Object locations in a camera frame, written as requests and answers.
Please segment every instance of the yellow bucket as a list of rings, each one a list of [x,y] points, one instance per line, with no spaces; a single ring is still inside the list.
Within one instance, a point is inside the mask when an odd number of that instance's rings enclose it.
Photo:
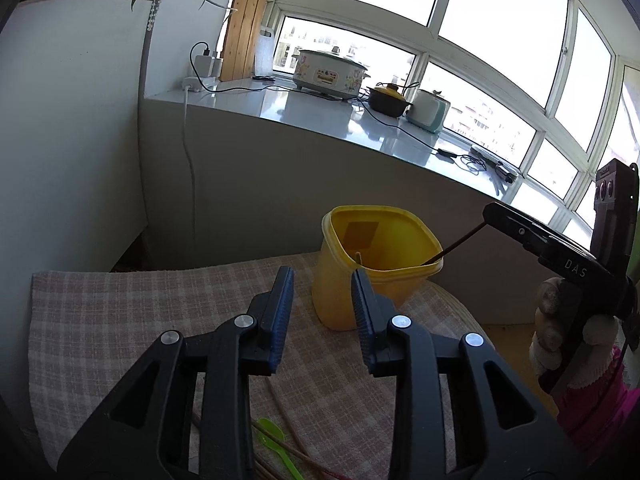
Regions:
[[[322,218],[322,234],[311,295],[320,321],[332,330],[356,328],[351,304],[351,274],[360,266],[356,252],[373,289],[396,307],[442,268],[442,259],[421,265],[442,246],[416,215],[397,207],[336,207]]]

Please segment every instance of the white countertop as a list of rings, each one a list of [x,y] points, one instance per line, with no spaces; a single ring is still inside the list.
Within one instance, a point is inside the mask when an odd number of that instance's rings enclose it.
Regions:
[[[285,88],[295,88],[291,81],[279,78],[274,84]],[[263,118],[353,142],[439,173],[505,203],[513,201],[520,187],[519,182],[505,183],[491,168],[487,168],[487,171],[476,171],[475,166],[468,166],[459,158],[451,160],[438,155],[394,126],[401,127],[436,148],[460,155],[468,153],[468,141],[465,142],[455,134],[443,132],[436,136],[410,124],[405,118],[394,119],[372,112],[381,121],[391,125],[387,126],[375,120],[356,100],[348,102],[326,100],[308,94],[306,91],[289,92],[285,89],[265,89],[264,87],[267,85],[267,83],[251,79],[220,82],[215,86],[217,90],[242,87],[256,91],[235,89],[217,94],[207,91],[189,92],[188,104]],[[172,90],[148,99],[181,104],[184,102],[184,91]],[[539,208],[534,202],[537,202],[535,198],[539,198],[548,205],[550,194],[541,192],[536,185],[527,187],[529,187],[527,189],[528,200],[516,200],[518,205],[514,206],[518,207],[523,202],[529,203],[529,206],[526,207],[528,210],[525,212],[537,216],[543,222],[548,222],[550,217],[541,218],[536,214]],[[533,201],[530,199],[532,192],[534,194]],[[559,200],[556,199],[554,202],[558,207],[564,208]]]

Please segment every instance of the window frame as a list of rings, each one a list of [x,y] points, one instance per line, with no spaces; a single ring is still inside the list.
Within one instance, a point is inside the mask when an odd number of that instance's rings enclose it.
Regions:
[[[589,184],[595,178],[597,165],[609,141],[618,109],[618,101],[622,93],[625,66],[640,70],[638,63],[617,56],[583,4],[579,0],[568,0],[562,48],[558,53],[559,62],[556,66],[556,74],[548,100],[545,107],[542,107],[495,68],[438,35],[448,4],[449,0],[435,0],[425,26],[409,18],[357,0],[270,0],[263,24],[271,27],[277,38],[280,37],[280,29],[285,16],[313,20],[350,30],[414,54],[416,57],[409,72],[408,83],[421,81],[428,63],[434,62],[475,86],[514,112],[536,130],[519,167],[520,173],[530,186],[539,188],[552,200],[558,201],[558,197],[546,190],[544,186],[527,177],[545,139],[551,142],[577,169],[577,174],[567,194],[560,201],[564,207],[558,208],[549,226],[562,232],[569,221],[575,219],[581,226],[590,230],[588,224],[575,211]],[[590,22],[611,55],[603,104],[587,150],[583,150],[555,118],[574,53],[578,10]],[[415,89],[408,90],[406,97],[411,100],[414,92]],[[470,143],[463,136],[454,132],[452,134]],[[520,184],[511,186],[513,194],[517,192],[519,186]]]

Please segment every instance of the power adapter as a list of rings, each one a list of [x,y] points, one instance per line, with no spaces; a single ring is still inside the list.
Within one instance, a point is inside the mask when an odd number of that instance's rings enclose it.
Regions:
[[[212,77],[201,77],[200,79],[204,83],[204,86],[201,85],[200,80],[198,79],[197,76],[191,75],[189,77],[185,77],[182,80],[182,89],[184,90],[188,86],[189,87],[189,92],[202,92],[202,91],[205,91],[207,88],[215,89],[215,86],[218,84],[218,78],[217,77],[213,77],[213,76]]]
[[[209,55],[209,49],[205,49],[204,54],[196,56],[193,60],[193,65],[196,67],[196,72],[201,78],[210,77],[213,72],[213,66],[216,61],[217,52],[213,53],[213,56]]]

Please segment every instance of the glove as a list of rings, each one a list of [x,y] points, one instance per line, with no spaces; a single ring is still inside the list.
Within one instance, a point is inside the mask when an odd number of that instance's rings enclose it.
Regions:
[[[551,278],[540,285],[536,297],[536,332],[529,348],[529,359],[537,376],[560,366],[559,349],[568,329],[562,323],[561,310],[575,311],[580,295],[573,283],[561,278]],[[593,351],[572,377],[570,388],[584,388],[604,375],[613,358],[617,334],[618,322],[613,316],[597,314],[585,323],[582,337],[593,346]]]
[[[580,290],[561,278],[540,285],[536,297],[536,332],[529,358],[537,376],[555,370],[562,363],[560,346],[580,301]],[[588,462],[593,462],[614,438],[632,411],[640,388],[629,391],[623,381],[622,355],[614,346],[618,322],[613,316],[598,314],[588,319],[582,330],[585,343],[593,346],[566,390],[554,398],[558,424]]]

